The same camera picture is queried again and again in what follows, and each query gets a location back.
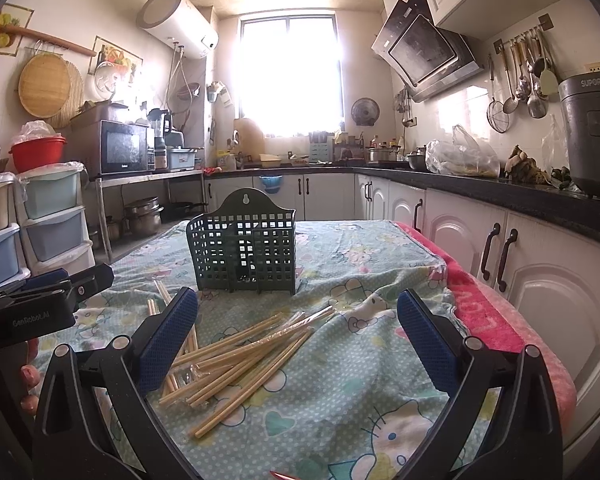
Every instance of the water heater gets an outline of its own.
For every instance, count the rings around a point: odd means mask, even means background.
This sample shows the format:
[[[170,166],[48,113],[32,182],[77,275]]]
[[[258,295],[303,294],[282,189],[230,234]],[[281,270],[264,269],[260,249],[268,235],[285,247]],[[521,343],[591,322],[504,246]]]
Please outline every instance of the water heater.
[[[148,0],[136,23],[170,47],[184,45],[185,57],[202,59],[218,44],[218,33],[189,0]]]

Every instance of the person's hand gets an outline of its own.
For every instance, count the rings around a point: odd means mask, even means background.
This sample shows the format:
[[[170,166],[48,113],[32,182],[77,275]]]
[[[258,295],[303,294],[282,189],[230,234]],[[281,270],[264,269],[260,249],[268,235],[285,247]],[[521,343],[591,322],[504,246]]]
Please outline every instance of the person's hand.
[[[27,353],[27,363],[33,361],[36,355],[38,355],[38,338],[27,341],[29,345],[29,351]],[[22,375],[22,381],[24,382],[27,390],[32,390],[40,382],[40,372],[35,366],[26,364],[20,368],[20,374]],[[20,405],[24,412],[29,415],[35,415],[38,410],[38,398],[34,395],[27,395],[22,398]]]

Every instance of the screw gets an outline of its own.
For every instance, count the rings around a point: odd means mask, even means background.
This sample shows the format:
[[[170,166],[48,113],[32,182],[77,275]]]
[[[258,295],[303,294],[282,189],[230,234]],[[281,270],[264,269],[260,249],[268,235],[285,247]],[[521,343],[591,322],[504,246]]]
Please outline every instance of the screw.
[[[56,357],[62,357],[62,356],[65,356],[68,351],[69,351],[68,345],[59,345],[56,347],[54,354],[56,354]]]
[[[528,345],[525,348],[525,352],[529,357],[540,357],[540,351],[535,345]]]
[[[129,344],[129,338],[126,335],[119,335],[111,344],[116,350],[122,350]]]
[[[480,341],[477,337],[468,337],[464,340],[464,344],[471,350],[480,350],[482,348],[482,341]]]

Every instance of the supor logo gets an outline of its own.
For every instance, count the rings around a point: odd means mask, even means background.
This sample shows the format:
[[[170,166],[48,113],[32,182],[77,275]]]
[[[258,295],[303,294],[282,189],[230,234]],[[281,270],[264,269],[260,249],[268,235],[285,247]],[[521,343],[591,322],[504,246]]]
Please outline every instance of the supor logo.
[[[582,85],[583,88],[586,88],[587,86],[598,86],[598,85],[600,85],[600,78],[597,78],[597,79],[581,79],[580,80],[580,84]]]
[[[41,312],[40,314],[37,314],[36,316],[28,316],[28,317],[23,317],[22,319],[14,319],[11,323],[13,326],[22,326],[22,325],[28,325],[29,323],[35,323],[37,321],[42,321],[43,319],[46,319],[47,317],[49,317],[49,311],[45,310],[44,312]]]

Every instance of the rice cooker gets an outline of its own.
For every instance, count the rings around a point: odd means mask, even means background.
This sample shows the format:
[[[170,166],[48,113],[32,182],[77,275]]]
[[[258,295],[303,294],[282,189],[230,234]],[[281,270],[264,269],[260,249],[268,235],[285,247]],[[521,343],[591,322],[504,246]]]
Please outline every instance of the rice cooker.
[[[600,72],[565,79],[560,100],[571,179],[586,194],[600,197]]]

